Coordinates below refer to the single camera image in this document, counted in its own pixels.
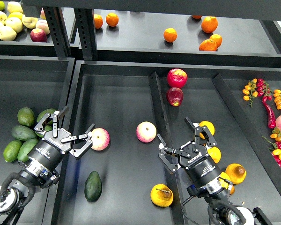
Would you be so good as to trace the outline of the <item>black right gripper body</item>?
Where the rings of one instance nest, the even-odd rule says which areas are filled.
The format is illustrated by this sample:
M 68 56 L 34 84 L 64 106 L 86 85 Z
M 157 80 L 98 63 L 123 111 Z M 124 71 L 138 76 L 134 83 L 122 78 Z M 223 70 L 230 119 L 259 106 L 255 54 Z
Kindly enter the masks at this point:
M 220 189 L 218 178 L 221 172 L 206 146 L 189 141 L 179 149 L 186 156 L 179 156 L 178 162 L 197 189 Z

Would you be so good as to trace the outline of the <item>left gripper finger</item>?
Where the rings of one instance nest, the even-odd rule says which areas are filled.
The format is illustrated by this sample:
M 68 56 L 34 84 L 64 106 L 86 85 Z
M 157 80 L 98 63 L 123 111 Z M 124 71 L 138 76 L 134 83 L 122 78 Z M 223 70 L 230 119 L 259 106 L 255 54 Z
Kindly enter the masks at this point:
M 77 160 L 79 160 L 93 145 L 92 143 L 92 134 L 91 131 L 94 129 L 95 124 L 92 123 L 87 131 L 82 135 L 70 135 L 68 137 L 62 138 L 61 143 L 70 143 L 70 147 L 63 147 L 61 149 L 61 154 L 70 153 L 73 155 Z M 78 149 L 73 149 L 72 145 L 75 145 L 80 142 L 85 142 L 84 145 Z
M 55 111 L 53 114 L 46 113 L 43 118 L 36 124 L 34 130 L 42 135 L 45 135 L 45 126 L 52 121 L 52 136 L 58 137 L 59 121 L 61 121 L 68 111 L 68 106 L 65 106 L 61 111 Z

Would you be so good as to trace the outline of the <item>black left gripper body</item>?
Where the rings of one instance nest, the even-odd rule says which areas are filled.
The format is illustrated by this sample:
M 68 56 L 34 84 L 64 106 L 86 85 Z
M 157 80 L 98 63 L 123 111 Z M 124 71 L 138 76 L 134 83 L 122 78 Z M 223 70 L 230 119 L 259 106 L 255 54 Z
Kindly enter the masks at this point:
M 63 128 L 58 130 L 57 138 L 53 137 L 53 131 L 46 132 L 43 139 L 28 153 L 29 159 L 39 162 L 48 170 L 54 170 L 65 155 L 61 152 L 71 149 L 70 142 L 61 142 L 63 138 L 68 138 L 70 135 L 71 133 Z

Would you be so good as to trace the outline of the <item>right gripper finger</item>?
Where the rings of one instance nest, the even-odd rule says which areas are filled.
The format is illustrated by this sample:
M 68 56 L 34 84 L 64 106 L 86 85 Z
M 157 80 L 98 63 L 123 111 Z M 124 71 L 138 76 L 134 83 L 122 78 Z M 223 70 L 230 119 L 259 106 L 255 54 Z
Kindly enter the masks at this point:
M 206 150 L 217 145 L 213 136 L 215 134 L 215 127 L 213 123 L 206 120 L 200 122 L 199 124 L 193 123 L 188 117 L 185 117 L 185 121 L 194 132 L 194 140 L 191 142 L 193 145 L 193 151 L 199 151 L 201 148 Z
M 160 153 L 158 154 L 159 159 L 163 162 L 165 168 L 169 171 L 169 173 L 177 172 L 177 170 L 181 168 L 180 163 L 171 163 L 166 158 L 166 155 L 168 154 L 178 158 L 179 156 L 184 156 L 185 153 L 181 150 L 168 147 L 160 134 L 157 134 L 157 137 L 161 142 L 158 146 L 158 149 L 160 150 Z

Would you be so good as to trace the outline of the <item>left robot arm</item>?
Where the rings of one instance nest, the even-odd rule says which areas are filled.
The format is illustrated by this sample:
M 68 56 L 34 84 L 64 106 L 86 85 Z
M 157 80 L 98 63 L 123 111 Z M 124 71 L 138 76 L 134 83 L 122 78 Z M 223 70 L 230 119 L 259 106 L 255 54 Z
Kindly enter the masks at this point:
M 28 164 L 18 173 L 11 173 L 0 186 L 0 216 L 6 215 L 2 224 L 17 224 L 36 189 L 58 183 L 60 173 L 56 168 L 66 154 L 80 159 L 92 146 L 91 131 L 95 124 L 82 135 L 72 135 L 59 125 L 67 111 L 65 106 L 61 111 L 45 113 L 34 127 L 43 137 L 28 153 Z

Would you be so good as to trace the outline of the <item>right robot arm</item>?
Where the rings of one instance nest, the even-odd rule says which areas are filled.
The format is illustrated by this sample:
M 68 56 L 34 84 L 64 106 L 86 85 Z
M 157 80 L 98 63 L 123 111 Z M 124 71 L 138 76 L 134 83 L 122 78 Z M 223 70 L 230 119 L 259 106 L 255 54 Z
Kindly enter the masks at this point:
M 232 181 L 221 176 L 221 170 L 208 154 L 208 149 L 217 145 L 216 140 L 207 126 L 192 123 L 185 118 L 189 127 L 194 132 L 194 139 L 175 149 L 167 146 L 161 135 L 158 135 L 159 158 L 170 173 L 175 173 L 182 168 L 188 174 L 191 185 L 187 188 L 188 203 L 194 197 L 204 198 L 208 203 L 209 224 L 211 225 L 253 225 L 259 221 L 262 225 L 271 222 L 256 207 L 249 210 L 243 206 L 234 205 L 229 200 Z

